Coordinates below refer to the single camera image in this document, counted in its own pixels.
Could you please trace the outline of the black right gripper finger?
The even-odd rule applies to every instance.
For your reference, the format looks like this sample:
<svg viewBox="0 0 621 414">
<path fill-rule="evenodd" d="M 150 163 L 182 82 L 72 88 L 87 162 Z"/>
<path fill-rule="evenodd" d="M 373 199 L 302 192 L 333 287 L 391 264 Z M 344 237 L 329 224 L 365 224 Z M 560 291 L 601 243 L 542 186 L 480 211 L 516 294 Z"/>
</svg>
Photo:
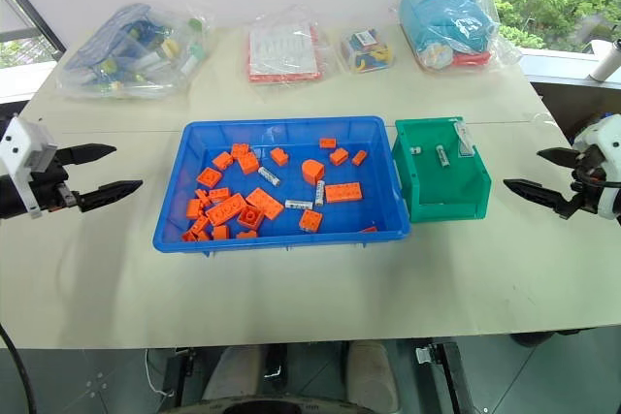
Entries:
<svg viewBox="0 0 621 414">
<path fill-rule="evenodd" d="M 504 179 L 503 183 L 514 194 L 531 203 L 550 208 L 563 219 L 569 219 L 580 210 L 579 194 L 566 200 L 561 193 L 530 180 L 510 178 Z"/>
<path fill-rule="evenodd" d="M 537 152 L 537 156 L 561 167 L 575 167 L 579 155 L 579 151 L 564 147 L 552 147 Z"/>
</svg>

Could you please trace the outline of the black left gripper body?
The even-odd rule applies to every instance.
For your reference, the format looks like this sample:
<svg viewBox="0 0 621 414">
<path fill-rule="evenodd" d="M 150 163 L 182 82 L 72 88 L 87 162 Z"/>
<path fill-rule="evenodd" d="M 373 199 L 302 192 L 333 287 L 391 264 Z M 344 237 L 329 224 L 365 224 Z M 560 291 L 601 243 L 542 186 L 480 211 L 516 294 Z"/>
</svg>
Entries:
<svg viewBox="0 0 621 414">
<path fill-rule="evenodd" d="M 65 165 L 76 164 L 73 148 L 62 148 L 52 157 L 43 172 L 33 172 L 29 185 L 41 210 L 54 212 L 63 208 L 76 207 L 77 195 L 66 185 L 69 178 Z"/>
</svg>

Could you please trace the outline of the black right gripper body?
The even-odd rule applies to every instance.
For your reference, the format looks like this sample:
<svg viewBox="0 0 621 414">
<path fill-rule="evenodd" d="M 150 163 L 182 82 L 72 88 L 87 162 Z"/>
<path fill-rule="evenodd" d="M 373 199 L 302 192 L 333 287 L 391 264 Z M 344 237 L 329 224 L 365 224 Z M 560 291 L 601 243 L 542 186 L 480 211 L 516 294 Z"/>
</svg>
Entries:
<svg viewBox="0 0 621 414">
<path fill-rule="evenodd" d="M 609 199 L 605 196 L 606 174 L 602 168 L 604 154 L 595 144 L 572 149 L 571 185 L 576 194 L 571 199 L 571 213 L 584 210 L 590 213 L 609 213 Z"/>
</svg>

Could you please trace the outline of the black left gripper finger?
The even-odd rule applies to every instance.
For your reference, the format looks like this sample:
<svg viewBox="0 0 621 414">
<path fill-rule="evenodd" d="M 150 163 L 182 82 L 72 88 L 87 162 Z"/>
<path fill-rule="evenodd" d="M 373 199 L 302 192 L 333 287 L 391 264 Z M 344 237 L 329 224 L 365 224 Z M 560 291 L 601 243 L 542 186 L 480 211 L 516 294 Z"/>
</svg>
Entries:
<svg viewBox="0 0 621 414">
<path fill-rule="evenodd" d="M 60 166 L 82 165 L 99 160 L 116 151 L 116 147 L 102 143 L 86 143 L 58 150 Z"/>
<path fill-rule="evenodd" d="M 122 180 L 102 185 L 95 191 L 77 194 L 77 205 L 81 212 L 105 207 L 133 194 L 142 185 L 141 180 Z"/>
</svg>

